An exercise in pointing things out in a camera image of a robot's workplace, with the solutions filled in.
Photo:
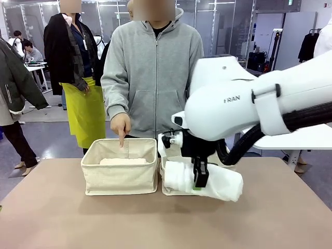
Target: yellow skirt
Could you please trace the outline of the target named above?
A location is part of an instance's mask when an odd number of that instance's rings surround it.
[[[68,83],[62,85],[67,102],[71,135],[76,136],[81,148],[89,148],[93,141],[106,138],[103,91],[92,77],[84,78],[89,85],[88,93],[79,91]]]

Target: jacket zipper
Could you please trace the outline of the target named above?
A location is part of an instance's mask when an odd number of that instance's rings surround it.
[[[5,87],[6,87],[9,103],[12,104],[11,96],[10,96],[10,92],[9,92],[9,87],[8,87],[8,85],[5,85]]]
[[[157,139],[157,84],[158,84],[158,37],[156,37],[156,93],[155,93],[155,139]]]

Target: desk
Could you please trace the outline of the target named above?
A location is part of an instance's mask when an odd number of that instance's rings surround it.
[[[278,158],[243,158],[240,200],[86,196],[80,159],[44,160],[2,201],[3,249],[313,249],[332,212]]]
[[[25,66],[25,67],[29,72],[32,72],[35,75],[38,86],[39,87],[44,86],[46,88],[46,91],[48,91],[48,86],[47,86],[46,79],[45,79],[45,74],[44,74],[44,71],[43,71],[43,69],[45,68],[44,65],[46,65],[46,64],[47,64],[46,62],[42,62],[41,66]],[[43,80],[44,80],[43,84],[40,82],[39,76],[36,74],[37,70],[41,71],[41,74],[42,74]]]
[[[332,128],[326,124],[299,129],[291,134],[279,136],[265,136],[258,140],[254,147],[257,149],[284,150],[289,154],[288,165],[295,169],[301,150],[332,149]]]

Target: white table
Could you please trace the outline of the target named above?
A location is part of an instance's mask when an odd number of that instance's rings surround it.
[[[234,143],[240,134],[236,134]],[[289,154],[288,165],[294,170],[301,150],[332,149],[332,128],[326,124],[299,129],[291,134],[264,136],[254,144],[254,148],[283,150]]]
[[[25,67],[27,68],[27,70],[29,72],[32,72],[35,75],[38,86],[39,87],[44,86],[46,88],[46,91],[48,91],[49,89],[48,89],[46,79],[45,79],[45,74],[44,74],[44,71],[43,71],[43,69],[45,68],[45,65],[47,63],[46,62],[41,62],[39,64],[40,64],[40,66],[25,66]],[[36,74],[37,70],[41,70],[41,74],[42,74],[43,80],[44,80],[43,84],[40,82],[39,76]]]

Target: beige storage basket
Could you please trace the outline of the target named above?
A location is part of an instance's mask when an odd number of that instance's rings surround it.
[[[160,175],[161,175],[161,178],[162,178],[161,188],[162,188],[163,194],[166,195],[166,196],[192,196],[192,194],[184,193],[184,192],[177,191],[177,190],[174,190],[172,188],[168,188],[168,187],[164,186],[164,170],[165,170],[165,164],[166,164],[167,161],[188,162],[188,163],[191,163],[191,158],[182,157],[181,156],[181,150],[180,150],[179,147],[176,147],[176,145],[172,145],[171,148],[167,150],[167,154],[168,154],[168,157],[162,158],[161,159],[161,164],[160,164]],[[226,165],[223,165],[220,162],[220,160],[218,158],[218,155],[216,153],[213,154],[213,155],[211,155],[208,158],[207,161],[209,163],[217,164],[220,167],[236,171],[236,167],[235,166],[226,166]]]
[[[99,165],[104,158],[145,158],[144,165]],[[157,190],[157,142],[154,139],[101,139],[93,142],[81,161],[86,195],[135,195]]]

